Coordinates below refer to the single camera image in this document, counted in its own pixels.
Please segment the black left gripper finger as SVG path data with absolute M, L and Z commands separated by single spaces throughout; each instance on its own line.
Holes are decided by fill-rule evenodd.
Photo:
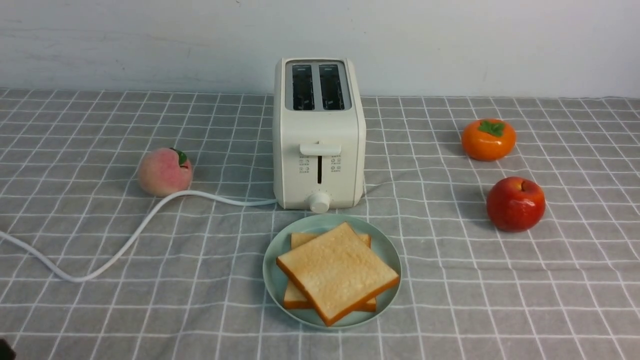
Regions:
M 16 360 L 17 353 L 6 339 L 0 339 L 0 360 Z

